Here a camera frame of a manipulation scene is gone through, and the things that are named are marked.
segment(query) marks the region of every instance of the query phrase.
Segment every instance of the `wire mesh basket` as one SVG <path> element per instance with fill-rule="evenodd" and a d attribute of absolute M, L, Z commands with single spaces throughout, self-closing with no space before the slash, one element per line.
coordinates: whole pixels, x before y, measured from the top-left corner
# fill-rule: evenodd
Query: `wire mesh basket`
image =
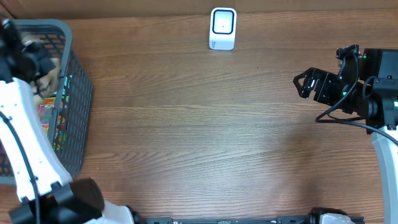
<path fill-rule="evenodd" d="M 76 177 L 85 154 L 93 84 L 72 49 L 72 32 L 62 21 L 16 20 L 21 32 L 40 36 L 41 47 L 60 58 L 60 89 L 38 106 L 40 122 L 58 159 Z M 15 184 L 5 150 L 0 143 L 0 184 Z"/>

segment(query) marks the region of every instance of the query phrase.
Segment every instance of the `wooden table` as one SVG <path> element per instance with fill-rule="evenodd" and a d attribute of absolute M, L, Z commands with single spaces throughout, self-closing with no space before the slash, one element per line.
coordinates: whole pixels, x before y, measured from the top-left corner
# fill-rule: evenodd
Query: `wooden table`
<path fill-rule="evenodd" d="M 238 14 L 236 46 L 209 50 L 209 16 L 67 21 L 95 86 L 81 177 L 145 217 L 262 218 L 334 207 L 382 223 L 365 130 L 317 124 L 298 96 L 336 47 L 398 49 L 398 11 Z M 0 187 L 0 220 L 18 205 Z"/>

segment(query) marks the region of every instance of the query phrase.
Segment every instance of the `black cable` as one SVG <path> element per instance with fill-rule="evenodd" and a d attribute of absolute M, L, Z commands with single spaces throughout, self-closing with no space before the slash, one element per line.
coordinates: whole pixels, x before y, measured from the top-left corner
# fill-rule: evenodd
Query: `black cable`
<path fill-rule="evenodd" d="M 1 111 L 0 111 L 0 117 L 5 122 L 5 124 L 8 126 L 12 135 L 14 136 L 15 141 L 17 142 L 17 145 L 21 152 L 22 158 L 24 160 L 24 163 L 25 163 L 25 166 L 27 169 L 27 173 L 29 174 L 30 182 L 32 183 L 32 186 L 33 186 L 33 192 L 35 194 L 36 224 L 40 224 L 40 222 L 41 222 L 41 220 L 40 220 L 40 195 L 39 195 L 39 190 L 37 188 L 35 175 L 33 174 L 32 168 L 27 159 L 27 155 L 26 155 L 25 149 L 21 143 L 21 140 L 19 139 L 17 132 L 15 131 L 14 127 L 12 126 L 10 119 L 7 118 L 6 115 L 4 115 L 4 113 L 2 113 Z"/>
<path fill-rule="evenodd" d="M 375 77 L 375 76 L 368 77 L 368 78 L 365 80 L 365 82 L 363 83 L 363 87 L 362 87 L 362 98 L 366 99 L 366 98 L 368 98 L 369 96 L 372 95 L 372 93 L 370 93 L 370 94 L 368 94 L 368 95 L 365 95 L 365 91 L 366 91 L 366 87 L 368 86 L 369 82 L 370 82 L 372 79 L 375 79 L 375 78 L 377 78 L 377 77 Z"/>
<path fill-rule="evenodd" d="M 357 121 L 357 120 L 361 120 L 362 118 L 357 117 L 357 118 L 348 118 L 348 119 L 339 119 L 333 116 L 330 116 L 330 113 L 333 112 L 334 110 L 338 109 L 338 106 L 340 104 L 342 104 L 342 102 L 344 102 L 347 97 L 349 95 L 351 95 L 351 93 L 354 91 L 355 86 L 359 80 L 359 68 L 358 68 L 358 56 L 357 55 L 353 55 L 354 59 L 355 59 L 355 67 L 356 67 L 356 78 L 355 78 L 355 82 L 353 83 L 353 86 L 349 89 L 349 91 L 347 92 L 347 94 L 345 94 L 340 100 L 339 102 L 337 102 L 335 105 L 333 105 L 331 108 L 327 109 L 325 112 L 323 112 L 321 115 L 319 115 L 317 118 L 315 118 L 315 121 L 318 123 L 329 123 L 329 124 L 346 124 L 346 125 L 351 125 L 351 126 L 356 126 L 356 127 L 360 127 L 360 128 L 364 128 L 370 131 L 373 131 L 375 133 L 381 134 L 382 136 L 388 138 L 390 141 L 392 141 L 394 144 L 396 144 L 398 146 L 398 141 L 396 139 L 394 139 L 391 135 L 385 133 L 384 131 L 380 131 L 374 127 L 370 127 L 366 124 L 361 124 L 361 123 L 357 123 L 357 122 L 352 122 L 352 121 Z M 365 95 L 364 89 L 366 88 L 366 85 L 368 85 L 368 83 L 370 82 L 372 78 L 369 77 L 366 79 L 365 83 L 364 83 L 364 88 L 363 88 L 363 96 Z M 329 118 L 331 119 L 321 119 L 323 118 L 325 115 L 328 115 Z"/>
<path fill-rule="evenodd" d="M 361 120 L 363 120 L 363 118 L 361 118 L 361 117 L 341 119 L 341 118 L 336 118 L 336 117 L 330 116 L 330 115 L 328 115 L 328 116 L 331 119 L 340 120 L 340 121 L 361 121 Z"/>
<path fill-rule="evenodd" d="M 344 121 L 344 120 L 329 120 L 329 119 L 322 119 L 322 120 L 318 120 L 317 122 L 319 123 L 332 123 L 332 124 L 347 124 L 347 125 L 351 125 L 351 126 L 357 126 L 360 128 L 364 128 L 370 131 L 374 131 L 375 133 L 381 134 L 382 136 L 388 138 L 390 141 L 392 141 L 394 144 L 396 144 L 398 146 L 398 141 L 396 139 L 394 139 L 391 135 L 385 133 L 384 131 L 380 131 L 374 127 L 370 127 L 366 124 L 360 124 L 357 122 L 352 122 L 352 121 Z"/>

